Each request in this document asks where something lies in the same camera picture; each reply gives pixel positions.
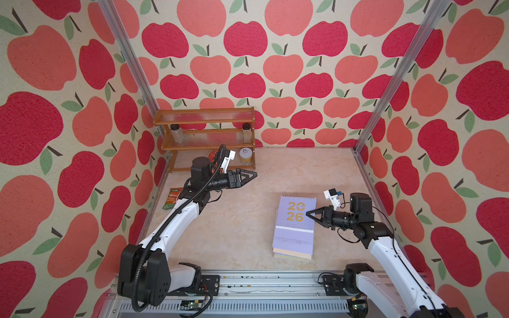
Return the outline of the yellow-green calendar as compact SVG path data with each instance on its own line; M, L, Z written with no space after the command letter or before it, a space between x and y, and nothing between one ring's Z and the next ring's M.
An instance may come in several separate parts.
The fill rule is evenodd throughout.
M287 256L287 255L282 255L282 254L275 254L274 258L281 258L281 259L285 259L285 260L298 260L298 261L303 261L303 262L312 260L312 259L308 259L308 258L292 257L292 256Z

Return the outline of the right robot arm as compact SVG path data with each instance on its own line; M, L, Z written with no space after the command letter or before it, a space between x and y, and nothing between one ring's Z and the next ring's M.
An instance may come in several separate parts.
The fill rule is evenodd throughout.
M366 263L349 264L343 272L345 291L365 295L386 317L462 317L457 307L448 306L418 274L394 238L394 229L375 220L377 208L365 193L350 195L348 211L334 189L325 191L329 206L311 210L307 217L326 229L351 230L383 267L393 288L386 287Z

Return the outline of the purple calendar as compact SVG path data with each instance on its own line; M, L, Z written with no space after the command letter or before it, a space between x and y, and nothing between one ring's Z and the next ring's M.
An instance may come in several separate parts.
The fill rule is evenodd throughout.
M274 227L273 249L314 254L315 223L306 212L316 208L316 197L281 196Z

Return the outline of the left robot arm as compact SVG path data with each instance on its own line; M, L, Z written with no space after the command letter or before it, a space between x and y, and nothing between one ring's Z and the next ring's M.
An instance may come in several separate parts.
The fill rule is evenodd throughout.
M181 262L170 268L168 258L187 227L211 202L212 192L241 188L257 177L254 171L229 170L229 160L229 155L217 155L214 161L195 158L190 177L169 215L147 238L123 249L117 292L131 300L134 311L159 306L177 290L192 294L202 291L200 266Z

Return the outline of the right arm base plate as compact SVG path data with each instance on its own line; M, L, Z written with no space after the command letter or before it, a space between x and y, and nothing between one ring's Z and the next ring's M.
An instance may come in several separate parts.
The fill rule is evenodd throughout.
M344 278L343 275L333 273L321 273L318 283L323 286L327 296L360 296L359 290L353 278Z

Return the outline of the pink calendar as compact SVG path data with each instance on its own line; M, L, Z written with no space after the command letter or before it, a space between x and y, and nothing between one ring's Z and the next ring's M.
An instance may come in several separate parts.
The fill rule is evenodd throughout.
M312 259L312 254L299 253L299 252L294 252L291 250L273 249L273 253L277 254L277 255L281 255L282 257L300 258L300 259L306 259L306 260Z

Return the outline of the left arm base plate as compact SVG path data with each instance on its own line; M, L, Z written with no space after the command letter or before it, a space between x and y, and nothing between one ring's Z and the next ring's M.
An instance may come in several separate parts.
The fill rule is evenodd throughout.
M219 275L202 275L199 283L193 283L190 287L171 291L168 295L184 297L201 296L208 293L212 296L218 296L220 279L221 277Z

